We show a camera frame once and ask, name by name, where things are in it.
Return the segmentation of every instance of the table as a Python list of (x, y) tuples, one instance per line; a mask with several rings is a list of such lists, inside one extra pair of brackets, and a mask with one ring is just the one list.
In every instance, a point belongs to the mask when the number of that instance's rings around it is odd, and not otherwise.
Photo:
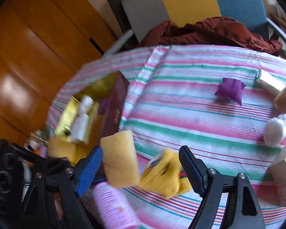
[[(120, 130), (129, 129), (142, 172), (164, 148), (187, 145), (208, 167), (226, 175), (244, 172), (259, 199), (266, 228), (279, 228), (286, 208), (267, 167), (280, 148), (263, 142), (266, 121), (279, 112), (274, 97), (255, 83), (259, 68), (286, 83), (286, 60), (248, 49), (213, 46), (157, 46), (118, 53), (88, 63), (59, 91), (47, 123), (53, 135), (70, 96), (107, 74), (121, 70), (130, 81)], [(247, 87), (243, 105), (214, 96), (223, 77)], [(286, 138), (280, 147), (286, 145)], [(165, 200), (136, 187), (123, 190), (141, 220), (141, 228), (188, 228), (201, 201), (190, 191)], [(223, 194), (213, 228), (219, 228), (227, 195)]]

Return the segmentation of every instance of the brown cloth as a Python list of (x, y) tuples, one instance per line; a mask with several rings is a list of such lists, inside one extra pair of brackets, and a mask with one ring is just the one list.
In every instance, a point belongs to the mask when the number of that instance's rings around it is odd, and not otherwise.
[(251, 33), (244, 24), (229, 17), (212, 17), (194, 25), (177, 27), (172, 21), (164, 21), (154, 27), (137, 47), (156, 45), (214, 44), (238, 46), (278, 56), (282, 43), (264, 40)]

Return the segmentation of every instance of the yellow box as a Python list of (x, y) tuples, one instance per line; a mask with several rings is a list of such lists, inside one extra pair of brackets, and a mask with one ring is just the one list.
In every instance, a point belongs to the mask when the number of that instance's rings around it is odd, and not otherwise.
[[(70, 156), (72, 151), (66, 152), (68, 155), (65, 157), (72, 160), (73, 164), (86, 157), (95, 145), (99, 145), (101, 138), (118, 131), (128, 85), (129, 81), (118, 71), (92, 83), (69, 99), (55, 129), (55, 137), (65, 142), (70, 142), (71, 125), (77, 116), (77, 109), (82, 97), (88, 95), (94, 101), (92, 108), (87, 113), (89, 123), (84, 142), (76, 144), (73, 156)], [(108, 99), (108, 103), (104, 115), (99, 115), (99, 102), (103, 99)]]

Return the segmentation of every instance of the metal screw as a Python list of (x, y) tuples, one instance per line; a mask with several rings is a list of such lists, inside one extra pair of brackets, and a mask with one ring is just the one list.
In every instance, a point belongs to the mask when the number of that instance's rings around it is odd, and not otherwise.
[(36, 174), (35, 174), (35, 178), (41, 178), (42, 177), (42, 173), (41, 172), (37, 172)]
[(246, 176), (245, 173), (239, 173), (239, 177), (240, 177), (241, 179), (246, 179), (246, 178), (247, 178), (247, 176)]
[(214, 169), (214, 168), (208, 168), (208, 172), (209, 172), (210, 174), (216, 174), (216, 173), (217, 173), (217, 170)]
[(67, 168), (66, 169), (66, 173), (67, 174), (72, 174), (73, 173), (73, 169), (72, 168)]

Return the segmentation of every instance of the white cloth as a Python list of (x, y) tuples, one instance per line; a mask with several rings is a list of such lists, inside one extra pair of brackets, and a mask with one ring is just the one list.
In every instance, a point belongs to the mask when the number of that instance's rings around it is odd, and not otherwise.
[(267, 121), (264, 128), (264, 141), (267, 146), (275, 146), (286, 137), (286, 114), (280, 114)]

